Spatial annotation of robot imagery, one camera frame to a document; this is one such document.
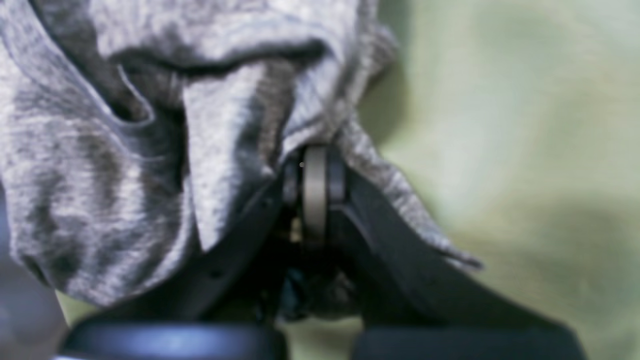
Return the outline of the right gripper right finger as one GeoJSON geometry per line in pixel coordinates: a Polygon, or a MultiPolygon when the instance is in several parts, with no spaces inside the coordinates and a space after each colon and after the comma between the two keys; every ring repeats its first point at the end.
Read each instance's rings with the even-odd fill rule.
{"type": "Polygon", "coordinates": [[[423,243],[382,192],[327,155],[327,237],[364,324],[354,360],[583,360],[566,326],[487,289],[423,243]]]}

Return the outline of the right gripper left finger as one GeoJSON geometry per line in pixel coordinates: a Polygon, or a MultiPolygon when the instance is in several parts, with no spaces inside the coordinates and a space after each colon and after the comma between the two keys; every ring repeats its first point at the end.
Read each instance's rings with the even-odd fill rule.
{"type": "Polygon", "coordinates": [[[274,326],[290,263],[325,243],[329,148],[294,152],[222,240],[153,289],[87,317],[57,360],[286,360],[274,326]]]}

